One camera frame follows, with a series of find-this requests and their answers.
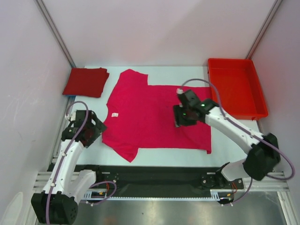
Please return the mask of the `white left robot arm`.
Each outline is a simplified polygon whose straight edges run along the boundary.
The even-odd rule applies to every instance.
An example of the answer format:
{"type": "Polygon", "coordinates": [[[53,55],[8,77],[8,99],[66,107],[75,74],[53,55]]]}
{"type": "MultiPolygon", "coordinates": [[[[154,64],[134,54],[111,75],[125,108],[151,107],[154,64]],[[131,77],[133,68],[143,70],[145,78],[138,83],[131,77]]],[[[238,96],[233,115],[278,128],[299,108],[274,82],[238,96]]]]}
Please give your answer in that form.
{"type": "Polygon", "coordinates": [[[31,198],[31,205],[42,224],[73,224],[86,191],[90,186],[97,188],[103,183],[103,175],[91,165],[80,171],[75,180],[72,177],[83,150],[90,147],[107,127],[92,110],[76,110],[68,120],[51,176],[43,190],[31,198]]]}

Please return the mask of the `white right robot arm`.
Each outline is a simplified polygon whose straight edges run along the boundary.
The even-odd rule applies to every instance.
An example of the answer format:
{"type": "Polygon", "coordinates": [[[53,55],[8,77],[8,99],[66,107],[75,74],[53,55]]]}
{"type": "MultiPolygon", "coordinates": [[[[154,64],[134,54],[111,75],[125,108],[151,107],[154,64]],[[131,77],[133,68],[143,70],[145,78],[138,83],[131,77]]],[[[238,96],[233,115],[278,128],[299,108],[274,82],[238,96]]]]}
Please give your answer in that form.
{"type": "Polygon", "coordinates": [[[280,154],[273,134],[263,135],[240,123],[212,99],[201,101],[192,91],[176,90],[179,105],[173,107],[175,125],[192,126],[197,122],[217,129],[235,142],[247,155],[244,160],[229,162],[220,167],[216,182],[221,188],[229,187],[238,178],[250,177],[261,181],[279,164],[280,154]]]}

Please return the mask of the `pink t shirt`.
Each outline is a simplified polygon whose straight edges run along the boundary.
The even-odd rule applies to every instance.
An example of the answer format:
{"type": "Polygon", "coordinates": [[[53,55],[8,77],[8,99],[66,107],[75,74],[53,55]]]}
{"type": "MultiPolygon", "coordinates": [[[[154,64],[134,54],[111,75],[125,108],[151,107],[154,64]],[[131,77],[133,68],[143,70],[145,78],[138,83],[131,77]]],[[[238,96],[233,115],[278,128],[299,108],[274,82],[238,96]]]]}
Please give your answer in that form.
{"type": "Polygon", "coordinates": [[[102,142],[128,162],[139,148],[198,149],[212,152],[211,128],[198,122],[176,127],[173,106],[179,104],[178,86],[149,85],[148,75],[122,72],[107,102],[107,130],[102,142]]]}

